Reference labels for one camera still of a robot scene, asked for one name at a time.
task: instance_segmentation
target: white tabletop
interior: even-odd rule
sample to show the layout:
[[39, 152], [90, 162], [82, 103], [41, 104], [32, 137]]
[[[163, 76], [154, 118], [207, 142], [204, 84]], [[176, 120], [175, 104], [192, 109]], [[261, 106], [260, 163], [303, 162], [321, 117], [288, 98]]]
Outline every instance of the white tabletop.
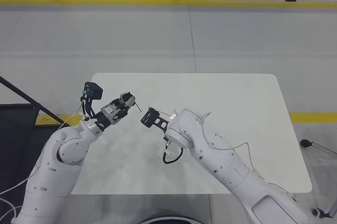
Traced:
[[[140, 119], [149, 106], [169, 114], [191, 106], [212, 112], [205, 125], [231, 145], [248, 141], [254, 166], [294, 193], [312, 189], [278, 81], [272, 74], [97, 73], [104, 89], [95, 112], [130, 91], [135, 107], [93, 143], [72, 194], [220, 194], [229, 191], [184, 151], [165, 165], [161, 130]], [[237, 149], [249, 164], [247, 149]]]

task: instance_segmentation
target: gray floor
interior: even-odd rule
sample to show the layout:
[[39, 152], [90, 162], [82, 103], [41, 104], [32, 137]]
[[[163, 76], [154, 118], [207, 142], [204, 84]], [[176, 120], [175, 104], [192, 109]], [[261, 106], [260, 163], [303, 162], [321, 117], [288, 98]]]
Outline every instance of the gray floor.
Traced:
[[[55, 113], [74, 113], [96, 72], [272, 73], [290, 112], [337, 111], [337, 10], [0, 6], [0, 74], [34, 99]], [[1, 104], [18, 102], [0, 85]], [[298, 139], [337, 151], [337, 124], [294, 130]], [[298, 201], [328, 209], [337, 196], [337, 162], [302, 153], [313, 191]], [[131, 224], [157, 213], [248, 223], [230, 195], [77, 195], [59, 223]], [[337, 215], [321, 223], [337, 223]]]

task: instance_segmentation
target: wire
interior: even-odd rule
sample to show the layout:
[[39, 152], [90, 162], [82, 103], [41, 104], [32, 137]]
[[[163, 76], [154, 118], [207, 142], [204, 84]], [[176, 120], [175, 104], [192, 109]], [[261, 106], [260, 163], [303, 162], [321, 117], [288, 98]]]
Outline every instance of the wire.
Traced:
[[175, 158], [172, 161], [166, 161], [166, 152], [163, 153], [163, 157], [162, 157], [162, 161], [164, 164], [173, 164], [174, 162], [176, 162], [177, 160], [179, 160], [182, 156], [182, 154], [184, 153], [184, 149], [181, 148], [181, 153], [179, 154], [179, 156], [177, 158]]
[[286, 193], [289, 193], [289, 191], [285, 190], [284, 188], [282, 188], [281, 186], [279, 186], [278, 184], [274, 184], [274, 183], [268, 183], [270, 185], [273, 185], [273, 186], [277, 186], [279, 187], [282, 191], [286, 192]]
[[[32, 176], [34, 176], [34, 175], [36, 174], [36, 172], [38, 171], [38, 169], [39, 169], [39, 168], [37, 167], [37, 169], [34, 171], [34, 173], [33, 173], [32, 175], [30, 175], [28, 178], [26, 178], [25, 180], [23, 180], [23, 181], [20, 182], [19, 184], [15, 185], [15, 186], [13, 186], [13, 187], [11, 187], [11, 188], [9, 188], [9, 189], [3, 191], [3, 192], [0, 192], [0, 195], [4, 194], [4, 193], [6, 193], [6, 192], [8, 192], [8, 191], [10, 191], [10, 190], [13, 190], [14, 188], [16, 188], [16, 187], [22, 185], [23, 183], [25, 183], [27, 180], [29, 180], [29, 178], [31, 178]], [[12, 207], [12, 210], [14, 211], [14, 218], [16, 218], [16, 217], [17, 217], [17, 211], [16, 211], [14, 205], [13, 205], [12, 203], [10, 203], [9, 201], [7, 201], [7, 200], [1, 198], [1, 197], [0, 197], [0, 200], [3, 201], [3, 202], [6, 202], [7, 204], [9, 204], [9, 205]]]
[[252, 169], [253, 171], [256, 171], [256, 168], [254, 167], [253, 165], [253, 162], [252, 162], [252, 157], [251, 157], [251, 150], [250, 150], [250, 147], [249, 147], [249, 143], [248, 142], [244, 142], [242, 144], [240, 144], [239, 146], [236, 146], [236, 147], [232, 147], [232, 148], [216, 148], [214, 146], [212, 146], [212, 144], [208, 141], [207, 137], [206, 137], [206, 134], [204, 133], [204, 128], [203, 128], [203, 124], [201, 125], [201, 129], [202, 129], [202, 133], [203, 133], [203, 138], [205, 139], [205, 141], [208, 143], [208, 145], [211, 147], [211, 148], [214, 148], [215, 150], [221, 150], [221, 151], [225, 151], [225, 150], [235, 150], [243, 145], [247, 145], [247, 148], [248, 148], [248, 156], [249, 156], [249, 161], [250, 161], [250, 164], [252, 166]]
[[322, 158], [319, 158], [319, 159], [313, 160], [313, 161], [319, 161], [319, 160], [326, 161], [326, 162], [336, 162], [337, 161], [337, 160], [323, 160]]
[[64, 121], [64, 123], [63, 123], [57, 130], [59, 130], [60, 128], [62, 128], [62, 126], [65, 125], [65, 123], [66, 123], [70, 118], [74, 117], [76, 114], [79, 113], [79, 111], [80, 111], [80, 109], [81, 109], [81, 107], [82, 107], [83, 102], [84, 102], [84, 100], [82, 100], [82, 101], [80, 102], [79, 109], [75, 112], [75, 114], [71, 115], [68, 119], [66, 119], [66, 120]]
[[6, 212], [4, 215], [2, 215], [2, 217], [0, 218], [0, 222], [1, 222], [1, 220], [2, 220], [8, 213], [10, 213], [12, 210], [13, 210], [13, 208], [11, 208], [8, 212]]
[[[211, 114], [211, 112], [204, 114], [204, 115], [203, 115], [203, 118], [208, 117], [210, 114]], [[235, 149], [240, 148], [241, 146], [243, 146], [243, 145], [246, 144], [246, 145], [247, 145], [247, 148], [248, 148], [249, 161], [250, 161], [250, 164], [251, 164], [251, 166], [252, 166], [252, 169], [253, 169], [254, 172], [257, 173], [257, 175], [258, 175], [262, 180], [264, 180], [264, 178], [258, 173], [257, 169], [256, 169], [256, 168], [254, 167], [254, 165], [253, 165], [252, 157], [251, 157], [251, 150], [250, 150], [250, 147], [249, 147], [249, 143], [248, 143], [248, 142], [244, 142], [244, 143], [240, 144], [239, 146], [232, 147], [232, 148], [216, 148], [216, 147], [213, 147], [213, 146], [212, 146], [213, 144], [210, 143], [210, 142], [208, 141], [208, 139], [207, 139], [207, 137], [206, 137], [206, 135], [205, 135], [205, 133], [204, 133], [203, 124], [201, 125], [201, 128], [202, 128], [203, 138], [205, 139], [205, 141], [207, 142], [207, 144], [208, 144], [211, 148], [214, 148], [215, 150], [221, 150], [221, 151], [225, 151], [225, 150], [235, 150]], [[281, 189], [282, 191], [284, 191], [285, 193], [289, 193], [289, 191], [285, 190], [284, 188], [282, 188], [282, 187], [279, 186], [278, 184], [274, 184], [274, 183], [268, 183], [268, 184], [280, 188], [280, 189]]]

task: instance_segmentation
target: yellow tape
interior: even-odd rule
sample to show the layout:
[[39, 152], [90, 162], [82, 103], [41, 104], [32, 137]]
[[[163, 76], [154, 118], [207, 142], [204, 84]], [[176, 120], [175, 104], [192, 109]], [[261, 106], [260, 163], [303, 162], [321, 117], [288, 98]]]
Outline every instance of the yellow tape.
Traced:
[[0, 0], [0, 4], [171, 4], [192, 6], [334, 7], [337, 2], [230, 0]]
[[[59, 114], [62, 120], [67, 120], [71, 114]], [[337, 112], [316, 112], [316, 113], [289, 113], [292, 123], [333, 123], [337, 122]], [[74, 115], [67, 123], [70, 125], [76, 125], [82, 119], [80, 115]], [[43, 124], [59, 124], [51, 116], [46, 114], [39, 114], [36, 120], [36, 125]]]
[[[72, 114], [58, 114], [58, 117], [61, 118], [61, 120], [67, 120], [70, 118]], [[70, 118], [67, 123], [70, 125], [77, 125], [79, 121], [83, 119], [83, 116], [81, 115], [74, 115], [72, 118]], [[36, 125], [43, 125], [43, 124], [60, 124], [56, 120], [54, 120], [51, 116], [48, 114], [39, 114], [38, 117], [36, 118]]]
[[337, 122], [337, 112], [289, 113], [292, 123], [332, 123]]

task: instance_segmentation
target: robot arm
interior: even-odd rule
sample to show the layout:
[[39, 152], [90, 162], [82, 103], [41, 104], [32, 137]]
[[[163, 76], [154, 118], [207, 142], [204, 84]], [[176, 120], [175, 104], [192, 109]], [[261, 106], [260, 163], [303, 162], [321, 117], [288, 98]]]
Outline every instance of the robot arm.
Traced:
[[89, 146], [110, 125], [117, 124], [135, 104], [135, 97], [120, 95], [75, 127], [65, 127], [52, 134], [45, 144], [27, 182], [24, 203], [15, 224], [52, 224], [63, 209], [82, 169]]
[[142, 123], [158, 126], [166, 140], [189, 149], [193, 158], [242, 203], [253, 223], [310, 223], [292, 197], [266, 183], [218, 133], [204, 128], [199, 112], [185, 108], [169, 122], [158, 116], [158, 111], [150, 108]]

